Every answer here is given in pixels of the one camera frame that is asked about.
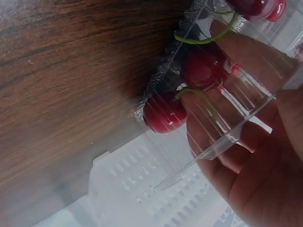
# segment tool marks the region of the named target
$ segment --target red cherry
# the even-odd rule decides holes
[[[207,91],[219,87],[231,72],[232,62],[215,43],[199,45],[186,53],[181,76],[190,88]]]
[[[247,20],[267,19],[277,21],[283,15],[286,3],[285,0],[226,0],[228,4]],[[285,7],[279,11],[279,4]]]
[[[266,18],[266,20],[270,22],[278,21],[284,15],[286,7],[286,0],[277,0],[274,11]]]
[[[154,132],[167,133],[180,128],[187,118],[181,100],[175,93],[155,94],[149,98],[143,109],[145,124]]]
[[[238,65],[237,63],[234,63],[234,65],[232,66],[232,75],[234,75],[235,77],[239,77],[240,74],[241,74],[240,65]]]

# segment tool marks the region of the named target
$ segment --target white basket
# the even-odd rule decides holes
[[[182,175],[183,180],[172,187],[155,189],[169,174],[171,168],[147,147],[144,135],[114,153],[97,158],[90,172],[88,192],[96,224],[99,227],[212,227],[228,205],[198,165],[191,166]]]

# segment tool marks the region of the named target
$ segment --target wood grain surface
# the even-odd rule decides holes
[[[189,4],[1,0],[1,227],[84,195],[93,158],[142,133],[132,114]]]

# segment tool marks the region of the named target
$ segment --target cherry stem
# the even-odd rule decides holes
[[[202,97],[207,102],[208,107],[209,107],[208,110],[211,114],[212,120],[213,120],[213,122],[216,122],[217,111],[216,111],[215,107],[213,106],[212,102],[210,101],[210,99],[208,98],[208,96],[205,95],[203,91],[201,91],[199,89],[191,89],[191,88],[186,87],[175,95],[175,99],[181,99],[181,97],[187,92],[191,92],[191,93],[194,93],[196,95],[199,95],[200,97]]]
[[[216,12],[216,13],[230,14],[231,12],[223,12],[223,13]],[[186,44],[198,44],[198,45],[209,44],[211,42],[216,41],[217,39],[222,38],[227,32],[229,32],[232,29],[233,24],[237,21],[238,17],[239,17],[239,14],[236,13],[236,12],[233,12],[232,20],[229,22],[227,27],[220,34],[218,34],[214,37],[210,37],[210,38],[207,38],[207,39],[204,39],[204,40],[192,40],[192,39],[183,38],[183,37],[175,34],[175,39],[180,41],[180,42],[186,43]]]
[[[214,12],[215,14],[220,14],[220,15],[229,15],[235,13],[234,11],[227,11],[227,12]]]

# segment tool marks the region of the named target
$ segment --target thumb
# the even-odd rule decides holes
[[[303,161],[303,89],[282,91],[277,106],[287,135]]]

